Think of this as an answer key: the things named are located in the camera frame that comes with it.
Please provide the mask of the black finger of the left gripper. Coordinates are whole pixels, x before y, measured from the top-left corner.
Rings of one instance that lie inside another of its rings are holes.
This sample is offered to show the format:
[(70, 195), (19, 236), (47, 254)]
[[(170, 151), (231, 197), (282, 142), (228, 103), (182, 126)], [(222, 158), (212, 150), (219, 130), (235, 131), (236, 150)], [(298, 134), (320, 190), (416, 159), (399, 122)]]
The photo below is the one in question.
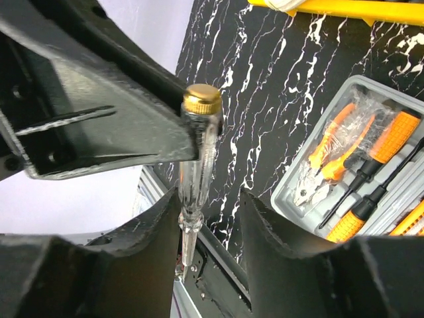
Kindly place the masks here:
[(186, 84), (127, 37), (98, 1), (43, 0), (39, 2), (39, 11), (166, 105), (180, 108)]

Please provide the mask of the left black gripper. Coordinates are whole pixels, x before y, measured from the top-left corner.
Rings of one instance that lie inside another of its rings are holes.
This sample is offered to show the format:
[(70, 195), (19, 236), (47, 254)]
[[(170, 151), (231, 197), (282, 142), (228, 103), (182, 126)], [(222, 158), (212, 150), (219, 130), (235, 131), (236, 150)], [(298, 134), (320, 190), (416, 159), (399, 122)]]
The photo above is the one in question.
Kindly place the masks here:
[(98, 1), (1, 2), (1, 140), (40, 180), (197, 158), (172, 109), (91, 51)]

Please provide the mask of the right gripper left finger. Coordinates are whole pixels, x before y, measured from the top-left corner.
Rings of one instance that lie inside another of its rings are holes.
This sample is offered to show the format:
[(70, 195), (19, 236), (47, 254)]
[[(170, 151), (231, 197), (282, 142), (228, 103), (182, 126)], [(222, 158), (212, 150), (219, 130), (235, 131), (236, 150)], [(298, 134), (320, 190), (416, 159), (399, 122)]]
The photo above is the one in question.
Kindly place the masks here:
[(56, 235), (1, 237), (1, 316), (168, 317), (179, 213), (171, 189), (86, 246)]

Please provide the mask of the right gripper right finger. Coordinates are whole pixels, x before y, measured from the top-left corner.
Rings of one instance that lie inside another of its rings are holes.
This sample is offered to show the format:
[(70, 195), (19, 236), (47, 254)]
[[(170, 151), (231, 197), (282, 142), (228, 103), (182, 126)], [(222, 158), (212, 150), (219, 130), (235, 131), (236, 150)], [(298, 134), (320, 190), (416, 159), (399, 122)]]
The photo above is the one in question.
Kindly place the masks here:
[(334, 244), (240, 193), (255, 317), (422, 317), (423, 239), (355, 237)]

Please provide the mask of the orange black screwdriver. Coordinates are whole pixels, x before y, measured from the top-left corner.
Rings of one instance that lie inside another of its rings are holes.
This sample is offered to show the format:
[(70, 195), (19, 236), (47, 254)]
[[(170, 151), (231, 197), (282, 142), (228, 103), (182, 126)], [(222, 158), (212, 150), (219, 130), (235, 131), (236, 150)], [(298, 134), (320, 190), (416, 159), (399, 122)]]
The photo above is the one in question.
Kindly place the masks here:
[(356, 173), (355, 179), (350, 183), (348, 190), (328, 211), (318, 226), (322, 229), (336, 213), (343, 201), (354, 191), (368, 182), (376, 172), (398, 153), (406, 141), (413, 134), (421, 121), (421, 115), (415, 111), (400, 111), (387, 125), (383, 133), (376, 139), (370, 148), (368, 157)]
[(344, 214), (326, 236), (326, 239), (330, 242), (341, 243), (356, 235), (376, 210), (379, 201), (386, 194), (389, 184), (422, 148), (423, 138), (420, 139), (408, 156), (403, 159), (396, 169), (387, 177), (384, 183), (380, 184), (371, 194), (365, 195), (361, 201), (356, 203), (351, 210)]

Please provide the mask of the orange pliers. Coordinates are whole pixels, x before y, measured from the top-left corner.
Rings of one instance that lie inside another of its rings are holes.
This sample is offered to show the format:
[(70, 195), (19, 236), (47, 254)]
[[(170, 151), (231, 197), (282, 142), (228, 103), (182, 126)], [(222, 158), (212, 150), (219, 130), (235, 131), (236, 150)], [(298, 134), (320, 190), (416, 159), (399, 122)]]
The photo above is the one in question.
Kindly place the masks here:
[(293, 203), (299, 207), (324, 198), (348, 169), (367, 157), (394, 115), (390, 106), (354, 92), (346, 105), (327, 119), (321, 141), (303, 161)]

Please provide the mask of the grey plastic tool case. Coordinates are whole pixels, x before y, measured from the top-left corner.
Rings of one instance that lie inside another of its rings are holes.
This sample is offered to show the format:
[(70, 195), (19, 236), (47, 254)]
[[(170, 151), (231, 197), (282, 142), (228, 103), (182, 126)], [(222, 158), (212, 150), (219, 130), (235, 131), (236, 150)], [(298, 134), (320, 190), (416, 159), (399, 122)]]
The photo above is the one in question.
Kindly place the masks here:
[(272, 194), (275, 212), (332, 242), (418, 235), (423, 102), (364, 76), (348, 78)]

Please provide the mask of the clear test pen screwdriver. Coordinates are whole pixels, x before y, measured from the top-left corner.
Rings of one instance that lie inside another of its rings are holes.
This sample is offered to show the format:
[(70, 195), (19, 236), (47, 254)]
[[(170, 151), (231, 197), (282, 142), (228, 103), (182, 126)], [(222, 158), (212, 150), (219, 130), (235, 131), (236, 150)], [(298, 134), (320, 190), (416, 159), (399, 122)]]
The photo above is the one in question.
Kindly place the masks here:
[(203, 225), (202, 209), (209, 195), (217, 140), (223, 129), (220, 91), (204, 83), (190, 85), (184, 93), (182, 115), (194, 132), (198, 151), (197, 160), (180, 162), (178, 192), (182, 208), (178, 221), (182, 230), (181, 280), (185, 280)]

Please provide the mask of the orange utility knife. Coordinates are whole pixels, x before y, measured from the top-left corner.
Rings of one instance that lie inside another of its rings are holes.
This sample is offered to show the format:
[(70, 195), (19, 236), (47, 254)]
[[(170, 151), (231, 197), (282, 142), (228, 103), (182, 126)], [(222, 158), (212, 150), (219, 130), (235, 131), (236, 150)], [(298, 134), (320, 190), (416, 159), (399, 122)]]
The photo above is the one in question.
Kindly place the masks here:
[(391, 236), (423, 236), (423, 201), (401, 220), (390, 233)]

